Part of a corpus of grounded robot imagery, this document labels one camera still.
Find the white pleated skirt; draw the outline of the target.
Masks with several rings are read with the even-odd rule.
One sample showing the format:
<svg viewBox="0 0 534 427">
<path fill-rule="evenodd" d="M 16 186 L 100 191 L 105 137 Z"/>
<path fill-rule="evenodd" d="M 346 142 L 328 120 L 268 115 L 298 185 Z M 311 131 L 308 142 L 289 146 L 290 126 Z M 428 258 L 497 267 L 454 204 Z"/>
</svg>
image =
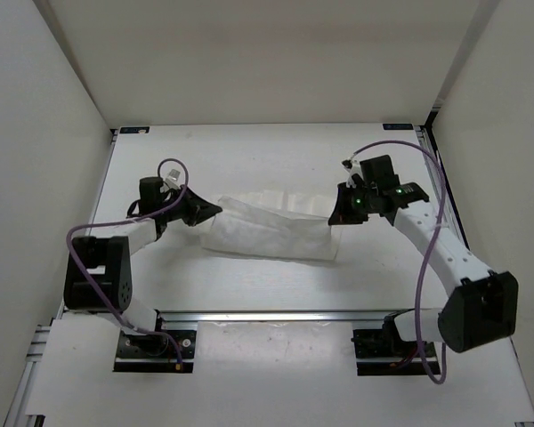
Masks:
<svg viewBox="0 0 534 427">
<path fill-rule="evenodd" d="M 242 256 L 332 262 L 341 231 L 322 195 L 263 190 L 217 196 L 222 211 L 198 227 L 203 248 Z"/>
</svg>

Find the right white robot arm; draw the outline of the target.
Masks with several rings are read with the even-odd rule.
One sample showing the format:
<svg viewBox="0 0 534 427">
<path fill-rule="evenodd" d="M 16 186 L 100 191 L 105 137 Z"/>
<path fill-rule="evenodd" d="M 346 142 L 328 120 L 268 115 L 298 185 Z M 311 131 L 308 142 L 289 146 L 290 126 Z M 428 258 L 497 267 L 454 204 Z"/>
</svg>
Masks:
<svg viewBox="0 0 534 427">
<path fill-rule="evenodd" d="M 419 329 L 412 311 L 389 315 L 382 333 L 387 352 L 400 356 L 422 339 L 445 343 L 462 353 L 514 334 L 516 278 L 508 271 L 495 272 L 451 230 L 438 226 L 434 206 L 417 184 L 411 182 L 382 193 L 346 183 L 338 185 L 329 225 L 359 225 L 371 214 L 384 217 L 428 258 L 448 296 L 443 308 L 422 310 Z"/>
</svg>

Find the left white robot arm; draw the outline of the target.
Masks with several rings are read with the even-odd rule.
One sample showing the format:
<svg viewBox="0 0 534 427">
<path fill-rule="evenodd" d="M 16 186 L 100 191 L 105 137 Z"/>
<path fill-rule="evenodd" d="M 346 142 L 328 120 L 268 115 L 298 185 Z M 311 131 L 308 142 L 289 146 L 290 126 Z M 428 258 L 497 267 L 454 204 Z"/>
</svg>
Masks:
<svg viewBox="0 0 534 427">
<path fill-rule="evenodd" d="M 157 242 L 169 223 L 195 227 L 222 211 L 185 185 L 158 177 L 141 179 L 139 198 L 129 206 L 124 221 L 106 227 L 107 237 L 69 239 L 66 308 L 110 318 L 138 334 L 138 345 L 148 355 L 162 354 L 169 335 L 159 325 L 159 312 L 134 297 L 132 256 Z"/>
</svg>

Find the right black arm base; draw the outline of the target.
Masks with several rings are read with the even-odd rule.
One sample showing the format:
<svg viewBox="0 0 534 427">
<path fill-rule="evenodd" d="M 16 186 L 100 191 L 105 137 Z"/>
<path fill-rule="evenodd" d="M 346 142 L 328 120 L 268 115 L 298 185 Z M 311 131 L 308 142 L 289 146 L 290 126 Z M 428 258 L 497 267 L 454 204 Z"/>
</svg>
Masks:
<svg viewBox="0 0 534 427">
<path fill-rule="evenodd" d="M 394 324 L 396 313 L 384 317 L 380 327 L 357 326 L 351 341 L 357 376 L 426 375 L 415 341 L 404 342 Z"/>
</svg>

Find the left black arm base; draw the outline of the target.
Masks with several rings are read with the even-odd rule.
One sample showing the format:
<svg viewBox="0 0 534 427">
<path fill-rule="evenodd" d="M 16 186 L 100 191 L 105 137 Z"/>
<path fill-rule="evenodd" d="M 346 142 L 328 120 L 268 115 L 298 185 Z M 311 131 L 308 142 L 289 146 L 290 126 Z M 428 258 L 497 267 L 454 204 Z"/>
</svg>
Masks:
<svg viewBox="0 0 534 427">
<path fill-rule="evenodd" d="M 181 351 L 177 362 L 175 347 L 166 339 L 121 332 L 117 341 L 113 371 L 117 373 L 191 374 L 197 344 L 196 330 L 168 330 Z"/>
</svg>

